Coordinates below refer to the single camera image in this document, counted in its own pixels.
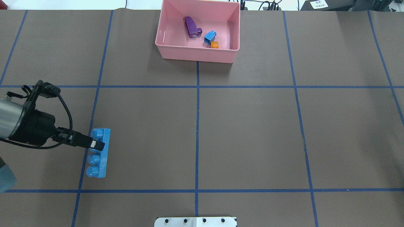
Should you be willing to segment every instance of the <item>blue grid line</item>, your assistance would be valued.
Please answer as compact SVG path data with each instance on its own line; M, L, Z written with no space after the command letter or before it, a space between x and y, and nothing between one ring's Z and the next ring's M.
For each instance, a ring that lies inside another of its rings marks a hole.
M290 192L375 192L403 191L404 188L323 188L323 189L82 189L81 193L290 193ZM77 189L10 189L5 193L77 193Z
M199 61L196 62L195 217L199 216Z
M305 137L305 135L304 135L303 121L302 121L302 116L301 116L301 111L300 111L300 104L299 104L299 96L298 96L298 93L297 93L296 78L295 78L295 69L294 69L294 67L293 67L293 59L292 59L292 51L290 50L290 41L289 41L289 34L288 34L288 25L287 25L287 22L286 22L286 14L285 14L285 11L282 11L282 12L283 12L284 25L285 25L286 42L287 42L287 45L288 45L288 52L289 52L290 69L291 69L291 72L292 72L293 86L295 87L295 98L296 98L296 105L297 105L297 113L298 113L298 115L299 115L300 131L301 131L302 138L303 138L303 148L304 148L305 159L306 159L307 177L308 177L308 179L309 179L309 187L310 187L310 190L312 190L312 189L313 189L313 183L312 183L312 181L311 181L309 156L308 156L308 154L307 154L306 137ZM316 227L318 227L316 202L315 202L315 199L314 199L314 193L313 193L313 191L310 192L310 195L311 195L311 205L312 205L312 207L313 207L314 224L315 224Z
M0 88L20 88L22 85L0 85ZM98 88L97 85L56 85L59 88ZM295 88L293 85L100 85L100 88ZM296 85L297 88L357 88L357 89L380 89L391 86L332 86L332 85Z
M27 14L28 14L28 10L25 11L23 20L21 21L21 24L20 24L20 28L18 29L17 35L15 36L13 46L11 47L10 54L8 55L6 65L5 65L4 70L3 70L3 74L1 75L1 78L0 78L0 85L3 83L4 77L6 76L8 64L10 63L11 57L12 57L13 52L14 52L15 45L17 44L17 40L18 40L18 37L20 36L20 33L21 33L22 28L23 28L23 25L24 25L25 19L27 17Z
M396 93L394 92L394 88L393 88L393 84L392 84L391 79L390 79L389 71L387 70L386 63L384 62L383 54L381 53L381 50L380 50L379 42L377 41L377 38L376 38L375 28L373 27L372 17L370 16L370 11L369 10L368 10L368 17L369 17L370 27L372 28L373 38L375 39L377 51L379 52L380 59L381 59L381 62L383 64L384 72L386 73L387 80L389 81L389 85L390 85L390 88L391 88L391 92L393 94L394 102L396 103L397 110L398 110L398 113L399 113L400 118L401 118L401 123L404 126L403 114L401 112L400 105L398 104L397 96L396 96Z
M99 77L98 77L97 91L95 92L93 111L91 113L90 127L88 129L88 135L90 135L91 130L93 128L94 114L95 114L95 109L97 107L97 102L98 102L98 94L99 94L99 90L100 90L100 84L101 84L102 72L103 72L103 68L104 68L105 56L107 54L109 32L111 31L111 24L112 24L113 15L114 15L114 11L111 10L111 15L109 17L109 24L108 24L108 30L107 30L107 37L105 39L104 53L103 53L102 60L101 60L100 74L99 74ZM80 181L79 181L78 192L77 192L77 197L76 197L76 204L74 206L74 213L73 213L73 218L72 218L72 227L74 227L74 225L76 224L78 205L79 205L79 202L80 202L81 188L82 188L83 178L84 178L84 169L86 167L87 153L88 153L88 149L86 149L86 151L84 152L83 164L82 164L81 174L80 174Z

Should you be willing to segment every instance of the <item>purple block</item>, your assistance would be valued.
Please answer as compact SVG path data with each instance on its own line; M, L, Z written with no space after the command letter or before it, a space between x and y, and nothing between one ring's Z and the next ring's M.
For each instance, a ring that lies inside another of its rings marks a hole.
M190 38L196 38L202 34L202 28L197 28L194 20L191 17L185 17L185 27Z

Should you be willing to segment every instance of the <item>sticker with printed text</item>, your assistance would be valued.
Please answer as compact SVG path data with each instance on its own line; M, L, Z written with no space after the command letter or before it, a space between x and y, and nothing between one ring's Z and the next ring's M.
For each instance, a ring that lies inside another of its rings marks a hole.
M327 3L325 0L317 0L317 1L312 1L310 2L311 6L313 9L318 9L318 8L326 8L328 7Z

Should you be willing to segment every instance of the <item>blue building block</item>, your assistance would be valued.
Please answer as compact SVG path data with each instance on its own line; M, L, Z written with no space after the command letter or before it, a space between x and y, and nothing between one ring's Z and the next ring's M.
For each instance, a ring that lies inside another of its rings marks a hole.
M210 45L210 42L215 40L216 32L210 31L205 35L204 42Z
M87 176L97 178L105 177L105 172L107 171L108 146L109 146L110 134L111 129L108 128L94 128L91 131L91 137L97 141L105 143L105 146L102 151L90 148L90 151L94 153L88 156L87 161L93 166L87 168L86 171Z

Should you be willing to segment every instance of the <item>pink plastic box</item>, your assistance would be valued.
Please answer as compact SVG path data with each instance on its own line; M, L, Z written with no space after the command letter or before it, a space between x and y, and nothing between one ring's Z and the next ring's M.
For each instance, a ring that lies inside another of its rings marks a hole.
M184 17L191 17L202 35L189 38ZM204 43L216 31L219 49ZM233 63L240 48L240 4L208 0L163 0L156 45L165 59Z

